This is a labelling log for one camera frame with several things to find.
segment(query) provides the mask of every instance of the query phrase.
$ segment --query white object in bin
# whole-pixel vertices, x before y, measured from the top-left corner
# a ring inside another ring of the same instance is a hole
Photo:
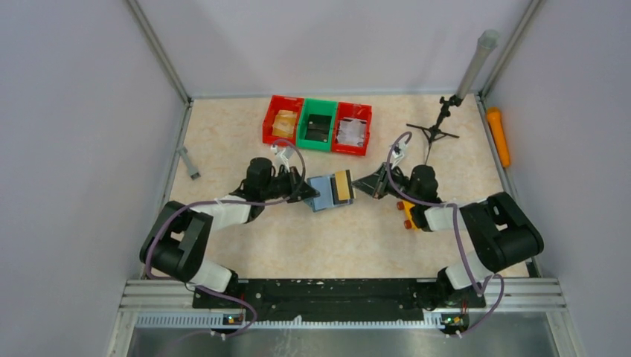
[[[366,122],[364,120],[344,118],[339,122],[337,142],[342,145],[363,147],[365,130]]]

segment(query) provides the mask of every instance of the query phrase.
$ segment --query black tripod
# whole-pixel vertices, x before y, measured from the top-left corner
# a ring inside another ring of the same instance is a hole
[[[411,128],[423,130],[423,134],[427,138],[429,147],[427,148],[427,156],[425,157],[425,164],[427,164],[427,159],[429,158],[429,152],[432,150],[432,144],[434,143],[434,141],[438,141],[442,138],[445,138],[446,136],[449,136],[451,138],[460,138],[457,135],[442,131],[440,129],[440,126],[443,123],[443,120],[451,116],[452,114],[449,111],[449,107],[460,106],[462,104],[462,99],[457,97],[455,94],[451,96],[449,100],[445,100],[445,97],[441,97],[441,104],[443,106],[441,107],[441,113],[438,115],[438,119],[436,119],[436,124],[430,126],[429,128],[426,128],[424,126],[414,125],[414,124],[406,124],[407,126],[410,126]]]

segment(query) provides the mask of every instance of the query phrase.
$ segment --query metal tube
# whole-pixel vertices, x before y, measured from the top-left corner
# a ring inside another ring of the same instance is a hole
[[[462,81],[458,86],[458,90],[455,93],[455,96],[464,99],[467,96],[467,93],[471,89],[471,85],[473,81],[478,76],[480,69],[484,65],[484,62],[489,57],[489,54],[497,47],[497,40],[499,39],[499,32],[496,30],[486,30],[482,36],[478,39],[478,47],[475,49],[475,54],[473,54],[473,58],[471,62],[469,62],[469,67],[467,68],[467,72],[462,77]]]
[[[515,31],[513,31],[510,35],[506,46],[502,50],[502,54],[499,55],[499,58],[493,66],[486,83],[484,83],[484,87],[482,87],[482,90],[480,91],[482,100],[486,99],[491,90],[493,90],[499,75],[504,71],[504,68],[506,68],[510,58],[512,58],[515,50],[517,49],[517,45],[524,36],[525,31],[528,29],[529,24],[532,22],[538,10],[544,3],[545,0],[531,0],[528,7],[526,7],[526,11],[522,16],[522,19],[519,20],[519,24],[517,24]]]

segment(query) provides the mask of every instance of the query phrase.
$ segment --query gray pole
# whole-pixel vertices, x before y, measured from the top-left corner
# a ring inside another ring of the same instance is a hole
[[[467,72],[462,77],[462,81],[458,86],[458,90],[455,96],[464,99],[467,93],[471,89],[473,80],[478,76],[480,69],[484,65],[484,62],[489,57],[489,54],[497,47],[497,40],[499,39],[499,32],[495,30],[486,30],[482,36],[478,39],[478,47],[475,50],[475,54],[469,63]]]

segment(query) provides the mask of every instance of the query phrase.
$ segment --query plastic bin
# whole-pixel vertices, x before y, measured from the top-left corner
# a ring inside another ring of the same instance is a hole
[[[273,95],[272,100],[269,101],[269,107],[265,119],[263,120],[263,142],[265,144],[273,144],[280,136],[273,135],[273,125],[276,115],[279,110],[289,110],[296,113],[296,122],[294,125],[294,132],[291,138],[283,138],[290,141],[292,144],[296,144],[296,130],[298,130],[298,123],[301,117],[302,108],[304,105],[304,98],[297,97],[285,97],[282,95]]]
[[[298,122],[298,132],[296,133],[296,144],[299,148],[327,152],[331,151],[333,124],[335,123],[337,104],[337,102],[332,102],[330,100],[318,100],[310,98],[304,100],[300,120]],[[330,118],[330,122],[328,123],[328,127],[326,128],[324,128],[324,124],[322,121],[324,117]],[[310,124],[310,122],[314,121],[310,120],[310,118],[316,118],[317,120],[320,120],[320,128],[323,129],[323,140],[311,139],[313,136],[317,135],[314,135],[314,129],[310,129],[310,125],[313,125]]]
[[[339,102],[337,107],[336,119],[333,123],[333,136],[331,138],[331,151],[340,152],[344,154],[365,156],[366,149],[368,148],[368,142],[371,137],[371,120],[373,117],[373,109],[371,106],[355,103]],[[355,118],[364,120],[366,127],[364,131],[364,145],[362,147],[355,147],[352,145],[338,144],[337,134],[339,131],[339,123],[344,118]]]

